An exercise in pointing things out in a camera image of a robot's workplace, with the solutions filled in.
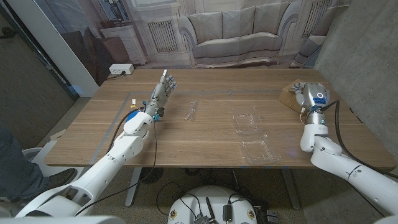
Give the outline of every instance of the radiator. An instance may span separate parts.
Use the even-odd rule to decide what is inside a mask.
[[[149,22],[148,26],[156,51],[171,52],[178,50],[171,21]]]
[[[307,25],[305,25],[302,37],[310,36],[311,31],[315,28],[323,14],[330,7],[330,4],[331,0],[317,1],[312,3],[310,15],[307,20]]]

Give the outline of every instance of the electrical outlet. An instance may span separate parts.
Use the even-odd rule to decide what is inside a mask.
[[[113,64],[110,66],[109,71],[112,75],[120,75],[123,71],[126,74],[131,74],[134,71],[134,66],[132,64]]]

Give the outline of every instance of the sofa backdrop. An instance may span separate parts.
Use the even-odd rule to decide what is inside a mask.
[[[339,0],[35,2],[98,85],[112,63],[136,69],[311,67],[339,7]]]

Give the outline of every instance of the robotic arm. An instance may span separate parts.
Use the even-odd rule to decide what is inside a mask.
[[[328,137],[322,108],[328,105],[330,92],[320,83],[296,83],[292,88],[306,116],[300,146],[313,152],[311,163],[345,179],[389,213],[398,215],[398,183],[342,154],[341,146]]]
[[[167,71],[164,70],[144,112],[138,112],[126,122],[124,131],[115,139],[111,150],[78,180],[48,190],[33,199],[16,218],[34,215],[73,217],[76,214],[89,214],[92,207],[85,207],[97,201],[119,169],[141,152],[149,129],[159,116],[163,116],[167,99],[176,87],[172,76],[167,77]]]

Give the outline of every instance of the jeans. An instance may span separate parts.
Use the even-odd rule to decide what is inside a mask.
[[[17,139],[0,127],[0,197],[28,199],[48,184],[39,166],[25,159]]]

